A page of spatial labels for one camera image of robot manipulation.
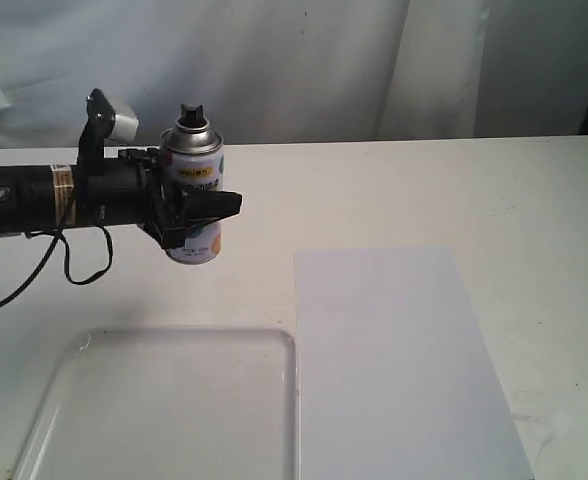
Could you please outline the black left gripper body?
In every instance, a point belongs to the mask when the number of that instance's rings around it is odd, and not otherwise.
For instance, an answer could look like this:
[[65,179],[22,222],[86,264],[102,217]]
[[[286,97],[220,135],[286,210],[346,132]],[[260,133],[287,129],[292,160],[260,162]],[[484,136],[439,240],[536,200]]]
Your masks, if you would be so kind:
[[156,148],[125,148],[115,158],[79,154],[76,162],[76,225],[136,225],[161,249],[180,247],[186,226],[185,194],[162,171]]

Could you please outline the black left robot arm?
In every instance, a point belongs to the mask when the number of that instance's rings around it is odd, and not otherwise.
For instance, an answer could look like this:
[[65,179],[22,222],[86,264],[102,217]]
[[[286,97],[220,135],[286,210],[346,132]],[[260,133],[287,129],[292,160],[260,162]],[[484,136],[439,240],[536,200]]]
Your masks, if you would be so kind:
[[0,166],[0,237],[136,225],[169,250],[240,212],[240,194],[183,186],[162,173],[159,159],[155,148],[122,149],[95,171],[78,163]]

